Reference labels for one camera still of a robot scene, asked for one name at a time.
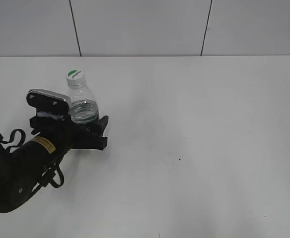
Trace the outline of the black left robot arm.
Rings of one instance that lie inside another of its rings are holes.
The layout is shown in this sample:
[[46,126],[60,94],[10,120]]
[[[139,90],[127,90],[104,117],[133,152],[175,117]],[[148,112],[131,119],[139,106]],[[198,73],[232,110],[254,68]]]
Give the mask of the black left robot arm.
[[70,116],[30,119],[34,137],[25,141],[25,132],[15,129],[9,141],[0,134],[0,213],[11,212],[42,187],[64,184],[60,163],[72,149],[104,150],[103,136],[109,117],[88,124],[76,124]]

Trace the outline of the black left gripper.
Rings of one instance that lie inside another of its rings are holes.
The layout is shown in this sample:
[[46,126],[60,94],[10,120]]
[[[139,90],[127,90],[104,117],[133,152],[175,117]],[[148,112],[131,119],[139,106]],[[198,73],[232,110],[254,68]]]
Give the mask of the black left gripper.
[[31,134],[48,139],[57,149],[67,150],[104,150],[108,137],[103,134],[108,123],[109,116],[87,124],[74,123],[69,115],[58,120],[38,116],[30,119]]

